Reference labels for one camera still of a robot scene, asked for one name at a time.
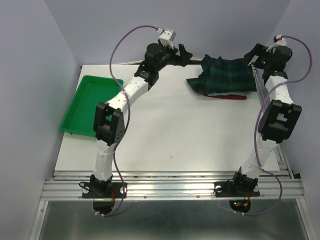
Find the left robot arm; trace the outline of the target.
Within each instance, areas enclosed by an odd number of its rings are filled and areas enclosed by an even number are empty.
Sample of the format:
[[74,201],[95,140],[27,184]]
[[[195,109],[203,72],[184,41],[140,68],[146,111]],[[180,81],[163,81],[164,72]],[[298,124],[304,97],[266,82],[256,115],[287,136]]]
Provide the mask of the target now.
[[160,70],[167,65],[185,67],[192,56],[181,43],[173,48],[160,42],[149,44],[144,61],[124,90],[106,103],[100,102],[96,106],[93,122],[97,143],[96,159],[85,190],[99,198],[107,197],[112,192],[113,156],[128,128],[124,115],[129,114],[131,105],[155,85]]

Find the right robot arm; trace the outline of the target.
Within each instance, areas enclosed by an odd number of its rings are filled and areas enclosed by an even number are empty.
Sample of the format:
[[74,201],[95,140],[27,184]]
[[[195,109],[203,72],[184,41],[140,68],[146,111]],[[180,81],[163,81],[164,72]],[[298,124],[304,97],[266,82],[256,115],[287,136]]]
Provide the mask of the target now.
[[289,94],[285,72],[292,54],[286,45],[267,47],[258,43],[244,56],[247,63],[257,57],[253,65],[263,71],[268,95],[255,124],[253,150],[230,182],[231,192],[235,195],[259,191],[258,179],[266,161],[274,149],[291,136],[300,117],[302,107],[295,104]]

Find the green navy plaid skirt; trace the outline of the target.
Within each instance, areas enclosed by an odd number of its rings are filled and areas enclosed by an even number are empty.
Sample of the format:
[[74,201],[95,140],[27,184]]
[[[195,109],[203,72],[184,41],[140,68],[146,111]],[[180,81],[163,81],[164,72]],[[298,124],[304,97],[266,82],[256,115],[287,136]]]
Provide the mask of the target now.
[[242,58],[223,59],[205,55],[202,72],[186,82],[198,94],[226,94],[255,92],[257,90],[252,68]]

